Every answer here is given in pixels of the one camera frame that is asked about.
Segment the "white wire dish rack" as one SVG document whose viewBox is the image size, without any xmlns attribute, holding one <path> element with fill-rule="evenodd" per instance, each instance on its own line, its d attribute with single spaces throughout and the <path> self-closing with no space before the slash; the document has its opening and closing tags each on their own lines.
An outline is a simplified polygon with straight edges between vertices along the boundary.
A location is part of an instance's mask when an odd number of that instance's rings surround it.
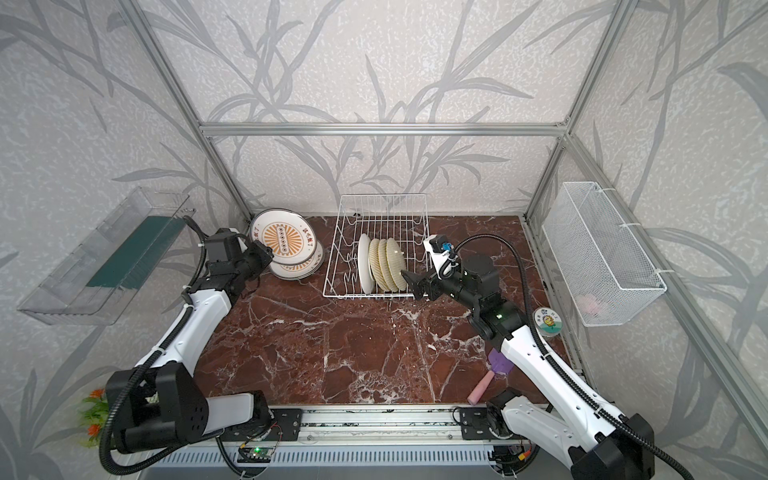
<svg viewBox="0 0 768 480">
<path fill-rule="evenodd" d="M 402 273 L 428 267 L 424 194 L 346 194 L 341 197 L 323 294 L 334 299 L 393 299 L 412 295 Z"/>
</svg>

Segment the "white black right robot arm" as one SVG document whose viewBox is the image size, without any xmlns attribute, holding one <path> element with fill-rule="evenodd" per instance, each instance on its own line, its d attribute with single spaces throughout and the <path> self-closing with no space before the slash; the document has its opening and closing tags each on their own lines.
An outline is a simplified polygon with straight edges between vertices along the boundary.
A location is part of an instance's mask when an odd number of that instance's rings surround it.
<svg viewBox="0 0 768 480">
<path fill-rule="evenodd" d="M 491 404 L 501 435 L 527 438 L 575 479 L 650 479 L 656 461 L 683 479 L 691 478 L 682 463 L 655 444 L 654 430 L 641 415 L 624 415 L 545 342 L 528 294 L 521 306 L 502 296 L 499 272 L 489 256 L 462 258 L 462 247 L 444 235 L 431 235 L 423 245 L 431 268 L 424 274 L 402 274 L 415 299 L 447 296 L 466 307 L 473 329 L 520 369 L 554 409 L 548 412 L 507 391 Z"/>
</svg>

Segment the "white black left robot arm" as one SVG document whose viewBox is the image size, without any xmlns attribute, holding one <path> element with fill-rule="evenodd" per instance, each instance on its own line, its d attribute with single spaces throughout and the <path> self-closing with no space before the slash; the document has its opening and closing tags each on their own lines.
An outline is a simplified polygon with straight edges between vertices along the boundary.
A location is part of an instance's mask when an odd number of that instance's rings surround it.
<svg viewBox="0 0 768 480">
<path fill-rule="evenodd" d="M 208 235 L 191 217 L 184 221 L 198 236 L 200 258 L 182 290 L 182 309 L 152 349 L 106 385 L 98 449 L 111 475 L 134 474 L 187 445 L 219 440 L 231 428 L 260 436 L 273 424 L 262 392 L 208 397 L 193 378 L 214 330 L 247 282 L 272 262 L 273 251 L 235 229 Z"/>
</svg>

